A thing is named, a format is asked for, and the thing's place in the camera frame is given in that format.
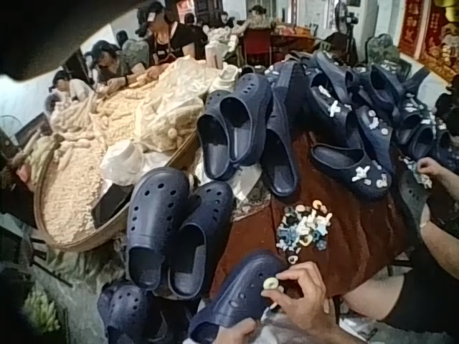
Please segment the hand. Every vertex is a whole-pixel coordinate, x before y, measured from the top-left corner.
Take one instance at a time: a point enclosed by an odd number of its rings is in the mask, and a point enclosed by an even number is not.
[[[146,70],[147,78],[150,80],[157,80],[164,70],[167,69],[169,63],[160,64],[159,66],[152,66]]]
[[[123,86],[127,86],[125,77],[115,77],[113,79],[110,79],[107,81],[107,93],[114,93]]]
[[[214,344],[245,344],[247,336],[255,330],[256,323],[253,319],[245,319],[232,328],[221,327]]]
[[[432,158],[422,158],[417,162],[417,171],[429,177],[437,177],[445,171],[445,168]]]
[[[317,265],[312,262],[293,265],[276,277],[279,280],[297,281],[303,298],[294,300],[277,290],[264,290],[262,296],[276,302],[295,325],[317,339],[335,330],[337,325],[331,311],[333,307],[325,298],[326,288]]]

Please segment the pile of shoe charms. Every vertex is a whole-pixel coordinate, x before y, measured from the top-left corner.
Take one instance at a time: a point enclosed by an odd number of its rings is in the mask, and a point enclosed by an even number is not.
[[[432,179],[430,179],[429,176],[425,174],[421,174],[417,171],[416,161],[411,160],[407,156],[405,156],[404,158],[399,157],[399,159],[407,165],[408,169],[411,172],[413,172],[413,176],[415,177],[416,182],[418,182],[419,184],[422,184],[425,188],[432,188]]]
[[[315,200],[312,207],[302,204],[295,208],[287,206],[278,227],[276,247],[287,253],[291,265],[296,264],[303,247],[314,244],[318,251],[325,250],[327,227],[332,216],[319,200]]]

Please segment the floor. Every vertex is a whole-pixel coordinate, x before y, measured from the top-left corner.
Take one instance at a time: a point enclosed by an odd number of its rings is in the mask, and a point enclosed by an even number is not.
[[[20,233],[21,224],[9,216],[0,215],[0,223],[4,228]],[[401,268],[394,269],[395,274],[403,273]],[[382,270],[378,276],[383,277],[387,271]],[[98,294],[95,288],[88,285],[74,285],[67,287],[56,279],[50,278],[42,270],[33,268],[36,281],[48,292],[50,298],[60,307],[67,309],[69,344],[106,343],[103,324],[100,321],[96,302]],[[384,324],[371,322],[365,319],[348,319],[345,321],[360,334],[375,333],[370,343],[416,343],[416,344],[447,344],[452,343],[445,335],[416,334],[390,328]]]

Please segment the black t-shirt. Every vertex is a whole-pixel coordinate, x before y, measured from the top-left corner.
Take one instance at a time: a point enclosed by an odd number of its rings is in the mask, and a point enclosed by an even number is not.
[[[193,31],[194,36],[194,54],[196,59],[205,59],[205,47],[208,41],[207,35],[204,33],[201,27],[197,25],[188,25],[186,26]]]
[[[179,57],[183,57],[183,47],[186,47],[191,43],[194,43],[193,31],[180,23],[177,23],[177,28],[168,44],[159,44],[154,35],[151,36],[151,39],[149,40],[151,55],[157,54],[159,62],[167,59],[170,54],[177,59]]]
[[[220,18],[218,21],[218,25],[216,26],[217,29],[221,27],[229,27],[230,29],[233,29],[235,27],[235,22],[233,18],[229,18],[226,23],[222,21]]]

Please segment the green vegetable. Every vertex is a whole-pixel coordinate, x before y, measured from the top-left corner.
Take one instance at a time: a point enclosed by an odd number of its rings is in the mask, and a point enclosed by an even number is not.
[[[41,333],[54,332],[60,329],[54,301],[50,302],[48,296],[36,287],[27,296],[23,306],[24,314]]]

